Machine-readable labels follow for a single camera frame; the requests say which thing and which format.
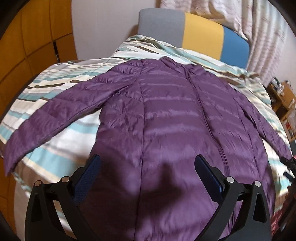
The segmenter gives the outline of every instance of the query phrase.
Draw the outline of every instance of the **bed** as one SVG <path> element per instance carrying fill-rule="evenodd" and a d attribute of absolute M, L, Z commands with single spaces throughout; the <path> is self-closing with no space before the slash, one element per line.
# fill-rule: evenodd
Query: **bed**
<path fill-rule="evenodd" d="M 122 43 L 110 58 L 56 63 L 25 86 L 1 122 L 0 150 L 4 151 L 7 140 L 24 120 L 63 90 L 128 60 L 159 59 L 163 56 L 181 64 L 200 64 L 205 70 L 226 79 L 256 106 L 289 145 L 259 76 L 243 69 L 247 63 L 248 51 L 248 44 L 242 38 L 210 20 L 205 21 L 198 16 L 167 9 L 142 10 L 139 34 Z M 26 203 L 34 182 L 57 182 L 63 176 L 71 176 L 78 167 L 85 164 L 95 142 L 100 124 L 99 114 L 100 110 L 75 121 L 18 163 L 13 176 L 17 181 L 14 203 L 19 237 L 23 237 Z M 283 197 L 288 192 L 289 182 L 283 177 L 287 169 L 279 162 L 275 151 L 263 142 L 273 171 L 276 212 L 281 208 Z M 71 233 L 58 206 L 57 212 L 65 230 Z"/>

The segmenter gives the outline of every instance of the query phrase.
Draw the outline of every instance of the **curtain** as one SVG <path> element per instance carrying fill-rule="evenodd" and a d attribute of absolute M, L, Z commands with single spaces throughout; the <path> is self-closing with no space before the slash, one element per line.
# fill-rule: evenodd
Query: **curtain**
<path fill-rule="evenodd" d="M 162 0 L 161 8 L 190 12 L 232 29 L 250 46 L 247 70 L 271 81 L 284 48 L 288 24 L 267 0 Z"/>

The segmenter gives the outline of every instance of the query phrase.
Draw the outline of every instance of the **wall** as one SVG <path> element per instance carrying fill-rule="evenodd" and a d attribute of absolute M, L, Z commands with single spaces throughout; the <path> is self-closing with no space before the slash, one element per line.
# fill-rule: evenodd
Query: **wall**
<path fill-rule="evenodd" d="M 137 33 L 139 11 L 159 0 L 72 0 L 72 22 L 78 59 L 109 57 Z"/>
<path fill-rule="evenodd" d="M 279 81 L 290 80 L 296 93 L 296 37 L 290 28 L 275 76 Z"/>

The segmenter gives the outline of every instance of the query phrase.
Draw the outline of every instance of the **down jacket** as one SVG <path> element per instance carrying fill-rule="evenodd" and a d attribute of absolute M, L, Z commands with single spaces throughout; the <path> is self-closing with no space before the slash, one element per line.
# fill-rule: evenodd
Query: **down jacket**
<path fill-rule="evenodd" d="M 226 81 L 167 57 L 122 63 L 49 100 L 7 142 L 6 173 L 101 107 L 91 155 L 100 155 L 102 168 L 79 207 L 103 241 L 194 240 L 217 208 L 195 172 L 198 154 L 238 182 L 259 180 L 273 213 L 274 182 L 261 138 L 279 156 L 289 158 L 288 147 Z"/>

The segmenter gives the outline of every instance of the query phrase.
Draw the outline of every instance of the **striped bedding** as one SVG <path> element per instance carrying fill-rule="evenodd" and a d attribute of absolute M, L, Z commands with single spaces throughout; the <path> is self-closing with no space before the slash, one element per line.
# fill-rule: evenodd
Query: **striped bedding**
<path fill-rule="evenodd" d="M 86 81 L 113 66 L 130 59 L 168 56 L 182 64 L 200 64 L 205 70 L 225 78 L 230 85 L 242 92 L 266 118 L 289 146 L 285 131 L 271 109 L 271 102 L 256 73 L 229 66 L 206 55 L 174 46 L 155 39 L 135 35 L 126 40 L 110 58 L 73 61 L 52 65 L 43 71 L 17 98 L 0 125 L 0 146 L 10 135 L 49 99 L 80 81 Z M 95 143 L 100 124 L 100 110 L 75 121 L 50 141 L 27 154 L 13 173 L 23 189 L 30 192 L 36 180 L 57 182 L 85 164 Z M 276 209 L 281 208 L 280 198 L 285 195 L 289 182 L 283 177 L 286 167 L 279 162 L 275 151 L 264 141 L 276 187 Z"/>

